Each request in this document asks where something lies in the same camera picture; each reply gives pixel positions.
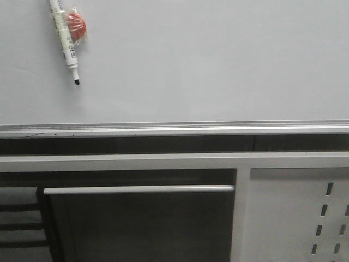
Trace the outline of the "aluminium whiteboard marker tray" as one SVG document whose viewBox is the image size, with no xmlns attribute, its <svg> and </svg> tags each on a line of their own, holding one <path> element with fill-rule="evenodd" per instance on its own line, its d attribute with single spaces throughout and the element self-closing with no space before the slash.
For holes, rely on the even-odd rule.
<svg viewBox="0 0 349 262">
<path fill-rule="evenodd" d="M 347 133 L 348 120 L 16 124 L 1 126 L 2 139 Z"/>
</svg>

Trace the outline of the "white whiteboard marker pen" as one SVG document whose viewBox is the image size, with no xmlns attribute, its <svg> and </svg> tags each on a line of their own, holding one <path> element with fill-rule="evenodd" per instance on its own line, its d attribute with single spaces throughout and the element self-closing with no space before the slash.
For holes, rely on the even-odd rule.
<svg viewBox="0 0 349 262">
<path fill-rule="evenodd" d="M 66 12 L 63 9 L 61 1 L 47 0 L 46 2 L 49 6 L 50 14 L 57 32 L 59 43 L 61 45 L 65 63 L 73 76 L 75 85 L 78 86 L 80 84 L 78 73 L 79 63 L 75 51 L 75 45 L 66 20 Z"/>
</svg>

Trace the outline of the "dark grey board panel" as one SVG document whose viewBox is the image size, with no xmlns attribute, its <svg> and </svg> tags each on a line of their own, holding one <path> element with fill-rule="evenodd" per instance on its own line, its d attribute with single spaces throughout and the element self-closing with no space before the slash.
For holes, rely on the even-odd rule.
<svg viewBox="0 0 349 262">
<path fill-rule="evenodd" d="M 66 261 L 229 261 L 233 185 L 45 188 Z"/>
</svg>

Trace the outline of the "white perforated metal panel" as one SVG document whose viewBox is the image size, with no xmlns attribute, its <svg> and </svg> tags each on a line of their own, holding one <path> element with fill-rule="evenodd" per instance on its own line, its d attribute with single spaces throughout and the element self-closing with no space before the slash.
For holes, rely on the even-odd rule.
<svg viewBox="0 0 349 262">
<path fill-rule="evenodd" d="M 244 261 L 348 261 L 348 169 L 253 169 Z"/>
</svg>

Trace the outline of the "red round magnet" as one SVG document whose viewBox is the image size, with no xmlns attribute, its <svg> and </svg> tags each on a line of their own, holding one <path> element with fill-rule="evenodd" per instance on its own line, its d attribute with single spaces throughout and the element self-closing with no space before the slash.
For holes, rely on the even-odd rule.
<svg viewBox="0 0 349 262">
<path fill-rule="evenodd" d="M 75 47 L 79 46 L 80 42 L 86 41 L 86 22 L 76 7 L 73 7 L 65 14 L 65 21 Z"/>
</svg>

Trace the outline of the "white metal frame stand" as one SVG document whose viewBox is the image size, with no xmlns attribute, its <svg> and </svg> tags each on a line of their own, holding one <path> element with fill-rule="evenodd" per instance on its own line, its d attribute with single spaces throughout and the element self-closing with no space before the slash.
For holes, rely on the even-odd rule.
<svg viewBox="0 0 349 262">
<path fill-rule="evenodd" d="M 244 261 L 244 234 L 250 174 L 253 169 L 346 168 L 347 152 L 254 152 L 125 154 L 96 156 L 9 156 L 1 172 L 234 169 L 237 189 L 232 230 L 232 261 Z"/>
</svg>

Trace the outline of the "white whiteboard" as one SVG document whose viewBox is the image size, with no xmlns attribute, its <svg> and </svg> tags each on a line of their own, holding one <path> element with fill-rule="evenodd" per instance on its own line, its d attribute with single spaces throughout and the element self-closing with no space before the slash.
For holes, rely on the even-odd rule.
<svg viewBox="0 0 349 262">
<path fill-rule="evenodd" d="M 1 124 L 348 119 L 348 1 L 1 1 Z"/>
</svg>

